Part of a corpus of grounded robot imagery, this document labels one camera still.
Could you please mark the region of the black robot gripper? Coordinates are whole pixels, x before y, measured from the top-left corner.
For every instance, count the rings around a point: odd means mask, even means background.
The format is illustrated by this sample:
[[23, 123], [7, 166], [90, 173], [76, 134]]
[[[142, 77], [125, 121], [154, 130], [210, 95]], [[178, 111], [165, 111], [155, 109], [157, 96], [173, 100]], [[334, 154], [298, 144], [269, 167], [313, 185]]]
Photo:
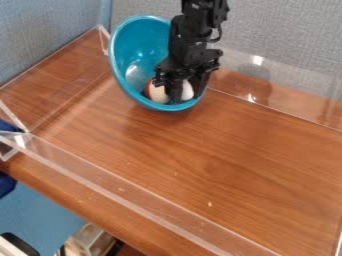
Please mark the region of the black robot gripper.
[[154, 83], [166, 86], [173, 104], [182, 102], [183, 81], [187, 80], [198, 98], [206, 89], [210, 75], [219, 69], [223, 51], [209, 45], [222, 38], [222, 16], [178, 15], [171, 20], [169, 55], [157, 64]]

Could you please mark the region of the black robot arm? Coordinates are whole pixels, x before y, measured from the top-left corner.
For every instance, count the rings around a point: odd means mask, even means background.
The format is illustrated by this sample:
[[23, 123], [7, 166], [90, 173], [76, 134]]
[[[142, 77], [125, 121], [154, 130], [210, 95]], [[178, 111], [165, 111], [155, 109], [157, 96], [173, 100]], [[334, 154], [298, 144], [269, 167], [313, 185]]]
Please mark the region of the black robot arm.
[[221, 49], [209, 44], [222, 38], [227, 20], [227, 0], [181, 0], [182, 14], [171, 19], [169, 55], [155, 66], [154, 84], [166, 89], [173, 104], [182, 99], [183, 83], [189, 82], [194, 98], [203, 95], [211, 73], [221, 67]]

